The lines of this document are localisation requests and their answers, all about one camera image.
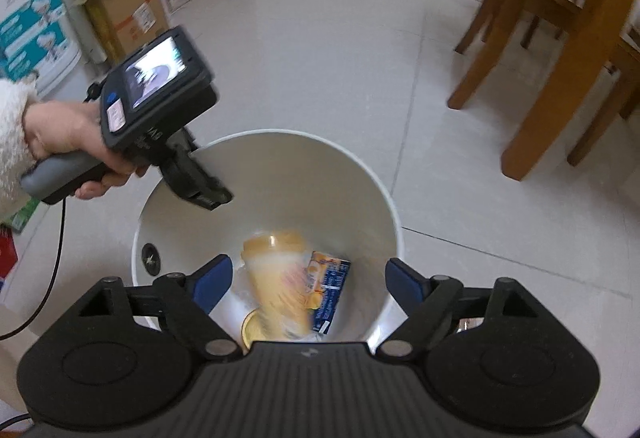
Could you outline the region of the white fleece sleeve forearm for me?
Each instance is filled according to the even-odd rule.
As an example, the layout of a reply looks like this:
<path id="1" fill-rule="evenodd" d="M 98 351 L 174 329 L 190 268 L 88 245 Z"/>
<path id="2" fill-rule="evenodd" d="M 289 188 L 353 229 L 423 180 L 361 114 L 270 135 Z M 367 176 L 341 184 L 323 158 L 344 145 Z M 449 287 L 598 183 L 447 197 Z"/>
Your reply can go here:
<path id="1" fill-rule="evenodd" d="M 0 100 L 0 215 L 5 221 L 29 200 L 21 177 L 36 160 L 26 141 L 24 114 L 37 101 L 37 92 L 32 85 L 1 79 Z"/>

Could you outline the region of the person left hand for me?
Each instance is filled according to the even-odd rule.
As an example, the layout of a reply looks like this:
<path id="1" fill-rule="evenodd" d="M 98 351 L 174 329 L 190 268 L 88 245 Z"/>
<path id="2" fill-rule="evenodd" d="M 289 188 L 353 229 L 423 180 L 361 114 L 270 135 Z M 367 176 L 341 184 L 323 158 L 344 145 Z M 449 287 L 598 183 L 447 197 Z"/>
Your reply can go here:
<path id="1" fill-rule="evenodd" d="M 91 200 L 113 187 L 122 187 L 132 175 L 143 177 L 147 166 L 135 167 L 104 145 L 100 128 L 100 107 L 96 102 L 29 102 L 23 114 L 25 140 L 36 161 L 53 154 L 81 150 L 112 170 L 99 181 L 88 181 L 75 197 Z"/>

